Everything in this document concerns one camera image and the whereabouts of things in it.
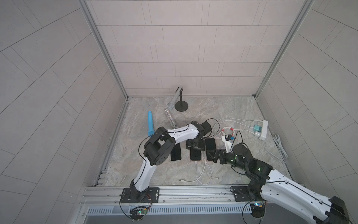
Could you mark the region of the phone with pink case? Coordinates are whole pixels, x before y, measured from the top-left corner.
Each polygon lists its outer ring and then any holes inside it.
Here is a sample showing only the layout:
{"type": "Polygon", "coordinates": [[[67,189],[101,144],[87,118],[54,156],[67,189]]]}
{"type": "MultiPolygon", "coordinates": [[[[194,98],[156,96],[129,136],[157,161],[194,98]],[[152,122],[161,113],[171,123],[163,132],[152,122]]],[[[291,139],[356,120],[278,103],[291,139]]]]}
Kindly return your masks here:
{"type": "Polygon", "coordinates": [[[191,161],[201,161],[201,150],[200,149],[190,149],[190,160],[191,161]]]}

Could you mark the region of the phone with grey case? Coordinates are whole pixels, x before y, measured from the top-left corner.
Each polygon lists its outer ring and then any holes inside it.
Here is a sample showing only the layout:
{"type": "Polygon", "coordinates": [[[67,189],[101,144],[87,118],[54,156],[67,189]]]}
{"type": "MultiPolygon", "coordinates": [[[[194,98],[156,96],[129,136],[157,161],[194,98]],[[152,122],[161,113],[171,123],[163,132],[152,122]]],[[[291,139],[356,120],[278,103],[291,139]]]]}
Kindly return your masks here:
{"type": "Polygon", "coordinates": [[[182,159],[180,143],[176,144],[170,155],[171,161],[180,161],[182,159]]]}

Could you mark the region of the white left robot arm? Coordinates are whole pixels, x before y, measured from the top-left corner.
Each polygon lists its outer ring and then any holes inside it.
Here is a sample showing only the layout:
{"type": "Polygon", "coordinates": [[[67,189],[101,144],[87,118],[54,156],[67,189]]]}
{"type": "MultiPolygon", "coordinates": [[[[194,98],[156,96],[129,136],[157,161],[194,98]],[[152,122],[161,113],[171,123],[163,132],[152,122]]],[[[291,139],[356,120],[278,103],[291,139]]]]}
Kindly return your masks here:
{"type": "Polygon", "coordinates": [[[176,129],[160,127],[144,144],[143,163],[138,175],[130,183],[130,194],[136,197],[146,195],[150,180],[156,168],[168,159],[175,145],[190,141],[197,146],[199,141],[212,131],[208,122],[190,122],[176,129]]]}

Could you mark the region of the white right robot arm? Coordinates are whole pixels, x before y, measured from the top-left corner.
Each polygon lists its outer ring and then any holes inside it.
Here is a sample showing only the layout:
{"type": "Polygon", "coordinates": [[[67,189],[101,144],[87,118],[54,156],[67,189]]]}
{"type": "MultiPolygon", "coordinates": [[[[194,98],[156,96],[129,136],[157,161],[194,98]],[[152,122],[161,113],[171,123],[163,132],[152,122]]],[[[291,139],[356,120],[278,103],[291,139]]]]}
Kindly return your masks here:
{"type": "Polygon", "coordinates": [[[268,201],[298,215],[310,224],[349,224],[348,210],[339,197],[326,196],[296,183],[271,165],[253,157],[245,143],[228,151],[206,144],[209,159],[243,170],[250,179],[246,196],[252,201],[268,201]]]}

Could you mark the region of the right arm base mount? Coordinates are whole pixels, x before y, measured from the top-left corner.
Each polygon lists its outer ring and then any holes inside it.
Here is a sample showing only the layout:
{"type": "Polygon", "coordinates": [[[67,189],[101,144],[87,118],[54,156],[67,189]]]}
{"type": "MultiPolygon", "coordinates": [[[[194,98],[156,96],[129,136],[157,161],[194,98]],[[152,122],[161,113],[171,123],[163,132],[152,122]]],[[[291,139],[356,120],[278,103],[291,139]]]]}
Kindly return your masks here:
{"type": "Polygon", "coordinates": [[[256,201],[258,198],[250,193],[247,186],[231,186],[230,192],[234,195],[236,202],[256,201]]]}

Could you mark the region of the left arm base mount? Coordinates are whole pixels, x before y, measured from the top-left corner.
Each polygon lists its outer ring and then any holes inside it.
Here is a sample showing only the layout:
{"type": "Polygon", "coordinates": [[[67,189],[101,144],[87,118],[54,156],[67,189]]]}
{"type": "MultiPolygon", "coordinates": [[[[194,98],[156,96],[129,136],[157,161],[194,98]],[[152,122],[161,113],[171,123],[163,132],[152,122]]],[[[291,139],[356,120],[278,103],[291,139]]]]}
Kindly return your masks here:
{"type": "Polygon", "coordinates": [[[120,203],[157,203],[160,188],[151,188],[143,192],[137,191],[134,187],[124,188],[121,194],[120,203]]]}

